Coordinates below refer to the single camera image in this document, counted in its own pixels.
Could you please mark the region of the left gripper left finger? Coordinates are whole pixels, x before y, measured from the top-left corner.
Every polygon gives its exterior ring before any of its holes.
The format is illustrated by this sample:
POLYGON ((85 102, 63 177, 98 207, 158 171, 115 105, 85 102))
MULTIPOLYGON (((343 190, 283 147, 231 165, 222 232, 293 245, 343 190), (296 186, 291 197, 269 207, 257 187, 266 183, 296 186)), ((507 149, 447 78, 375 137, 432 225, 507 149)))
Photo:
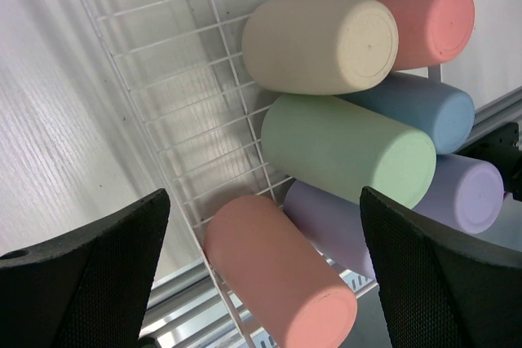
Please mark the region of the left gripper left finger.
POLYGON ((164 189, 1 257, 3 347, 137 347, 170 215, 164 189))

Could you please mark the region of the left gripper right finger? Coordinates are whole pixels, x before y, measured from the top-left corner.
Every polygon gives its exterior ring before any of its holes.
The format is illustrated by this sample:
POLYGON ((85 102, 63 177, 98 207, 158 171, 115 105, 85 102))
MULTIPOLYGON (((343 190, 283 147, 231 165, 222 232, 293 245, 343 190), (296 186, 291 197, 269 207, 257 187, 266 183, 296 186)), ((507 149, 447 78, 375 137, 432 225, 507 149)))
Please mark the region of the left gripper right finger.
POLYGON ((364 187, 365 242, 394 347, 519 347, 521 253, 364 187))

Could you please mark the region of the green cup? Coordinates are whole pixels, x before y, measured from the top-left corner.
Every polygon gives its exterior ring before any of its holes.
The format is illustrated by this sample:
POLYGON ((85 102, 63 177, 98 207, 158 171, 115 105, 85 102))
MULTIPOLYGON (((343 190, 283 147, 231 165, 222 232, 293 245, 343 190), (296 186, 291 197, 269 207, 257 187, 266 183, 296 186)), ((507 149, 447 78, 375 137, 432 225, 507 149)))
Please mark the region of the green cup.
POLYGON ((261 144, 270 165, 352 203, 372 187, 413 208, 436 170, 426 133, 333 96, 280 96, 263 119, 261 144))

